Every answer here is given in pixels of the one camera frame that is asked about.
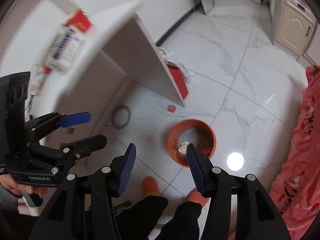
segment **small brown square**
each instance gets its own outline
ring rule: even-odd
[[[67,129],[67,134],[73,134],[73,133],[75,132],[75,129],[76,129],[76,128],[68,127],[68,129]]]

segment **black pants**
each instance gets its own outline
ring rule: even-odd
[[[121,239],[147,240],[167,205],[168,200],[164,197],[148,196],[121,212],[116,216]],[[202,206],[195,202],[181,204],[156,240],[198,240],[201,210]],[[27,240],[36,220],[37,217],[0,211],[0,239]],[[93,239],[92,226],[88,227],[88,239]]]

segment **blue gripper pad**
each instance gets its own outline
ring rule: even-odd
[[[70,127],[75,126],[78,124],[83,124],[89,122],[91,119],[89,113],[79,113],[79,114],[71,114],[66,115],[60,118],[59,122],[57,123],[60,127]]]
[[[118,177],[118,188],[116,194],[120,197],[125,192],[131,171],[136,160],[136,146],[130,143],[123,158],[125,159]]]
[[[189,164],[196,189],[202,196],[204,196],[207,192],[205,188],[205,169],[202,168],[202,161],[193,143],[190,143],[187,147],[187,162]]]

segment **cabinet handle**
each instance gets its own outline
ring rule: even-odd
[[[304,11],[304,12],[306,11],[306,9],[305,9],[301,4],[299,4],[299,3],[298,3],[298,7],[299,7],[302,11]]]
[[[311,27],[309,26],[306,37],[308,37],[310,30],[311,30]]]

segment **fuzzy orange sock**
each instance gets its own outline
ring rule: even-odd
[[[209,201],[209,198],[204,198],[201,196],[201,194],[197,191],[196,188],[194,188],[188,195],[188,200],[192,202],[199,203],[204,207],[207,202]]]
[[[146,196],[160,196],[158,183],[154,177],[146,177],[142,181],[142,191]]]

